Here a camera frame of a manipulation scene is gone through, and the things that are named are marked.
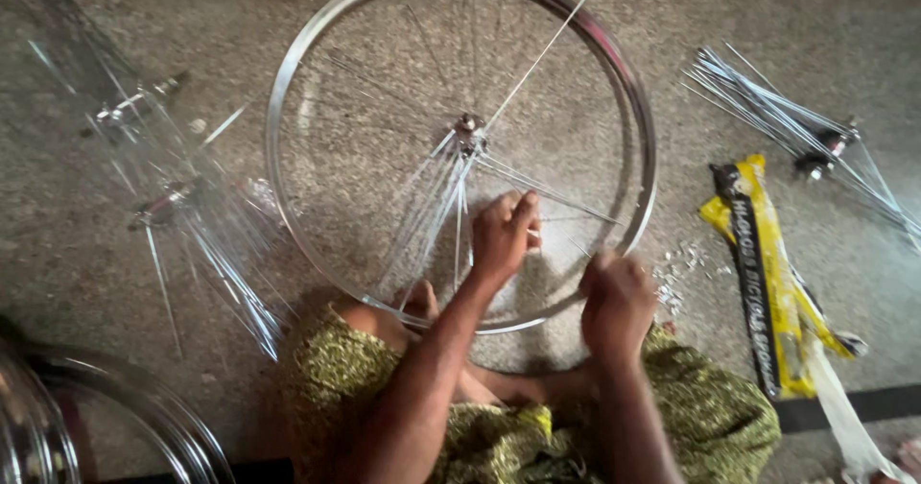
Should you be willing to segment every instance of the silver rim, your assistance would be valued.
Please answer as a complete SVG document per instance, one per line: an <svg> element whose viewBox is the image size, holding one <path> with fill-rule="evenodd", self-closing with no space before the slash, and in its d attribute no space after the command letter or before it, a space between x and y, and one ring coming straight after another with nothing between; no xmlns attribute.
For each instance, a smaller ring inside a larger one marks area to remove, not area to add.
<svg viewBox="0 0 921 484"><path fill-rule="evenodd" d="M339 19L341 15L367 1L368 0L330 0L329 3L322 7L313 18L308 21L288 48L282 65L278 69L278 74L275 76L266 116L265 145L269 178L272 182L278 207L281 209L285 224L291 231L301 251L303 251L310 262L317 267L317 270L319 270L324 277L328 278L329 281L340 290L355 297L357 300L395 313L400 320L407 325L428 327L429 323L427 321L403 313L384 302L380 302L368 295L364 290L356 287L351 281L335 273L332 266L314 247L304 231L297 224L294 209L288 201L282 182L281 156L279 154L278 140L279 129L282 119L284 97L287 94L288 87L294 77L298 63L301 61L301 58L303 58L304 54L306 54L314 43L316 43L318 37L321 36L336 19ZM573 9L577 7L577 3L573 0L534 1L564 16L569 15ZM652 211L653 198L656 194L656 181L658 178L656 139L653 131L649 102L647 101L639 77L623 54L621 54L620 46L616 42L616 39L605 30L598 19L595 19L589 12L580 10L576 13L574 18L570 20L569 26L576 29L583 37L583 40L590 46L596 47L598 53L600 53L612 67L627 95L634 121L637 124L642 155L640 164L640 169L642 170L642 187L639 190L637 210L627 226L623 239L615 247L619 252L625 254L630 252L637 245L640 235L646 228L646 224L649 221L649 215ZM477 333L507 333L525 329L533 325L539 325L548 318L565 310L569 305L578 302L580 299L579 295L571 295L538 313L506 322L481 325Z"/></svg>

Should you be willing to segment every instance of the green patterned cloth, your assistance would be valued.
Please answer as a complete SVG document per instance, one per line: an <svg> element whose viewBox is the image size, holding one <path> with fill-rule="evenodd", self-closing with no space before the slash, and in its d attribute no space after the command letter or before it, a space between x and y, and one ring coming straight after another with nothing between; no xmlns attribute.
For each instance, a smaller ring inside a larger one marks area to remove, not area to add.
<svg viewBox="0 0 921 484"><path fill-rule="evenodd" d="M754 482L780 438L777 414L751 382L654 327L643 360L688 483ZM305 320L283 354L283 399L295 430L297 481L332 481L339 454L400 355L331 309ZM429 482L604 482L597 406L452 405Z"/></svg>

